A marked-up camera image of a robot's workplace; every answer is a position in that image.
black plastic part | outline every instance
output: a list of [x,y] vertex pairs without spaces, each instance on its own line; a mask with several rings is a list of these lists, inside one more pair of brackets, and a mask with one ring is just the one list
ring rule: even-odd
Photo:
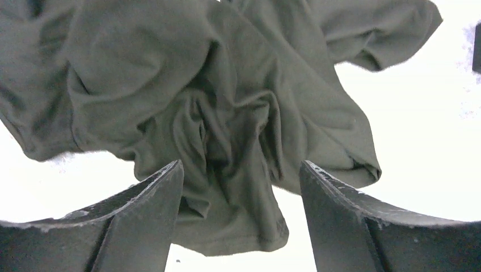
[[481,23],[476,26],[474,35],[472,70],[481,74]]
[[1,272],[162,272],[182,193],[182,163],[66,217],[0,221]]
[[309,161],[300,180],[319,272],[481,271],[481,222],[400,209]]

t-shirt sleeve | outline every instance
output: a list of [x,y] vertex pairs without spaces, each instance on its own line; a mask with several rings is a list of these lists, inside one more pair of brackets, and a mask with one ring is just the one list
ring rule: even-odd
[[307,0],[335,63],[380,71],[411,58],[442,22],[426,0]]

olive green t-shirt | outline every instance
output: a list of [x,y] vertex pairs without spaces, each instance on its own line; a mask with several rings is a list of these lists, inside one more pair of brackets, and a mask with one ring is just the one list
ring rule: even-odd
[[142,180],[181,159],[173,243],[272,251],[272,185],[299,194],[301,161],[381,174],[334,64],[401,63],[441,21],[426,0],[0,0],[0,118],[38,161],[107,150]]

t-shirt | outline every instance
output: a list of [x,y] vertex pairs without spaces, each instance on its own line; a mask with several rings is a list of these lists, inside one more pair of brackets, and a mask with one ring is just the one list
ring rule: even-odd
[[173,243],[269,252],[289,236],[272,185],[300,194],[303,160],[381,175],[334,65],[401,63],[441,21],[426,0],[0,0],[0,119],[38,161],[107,150],[142,180],[180,159]]

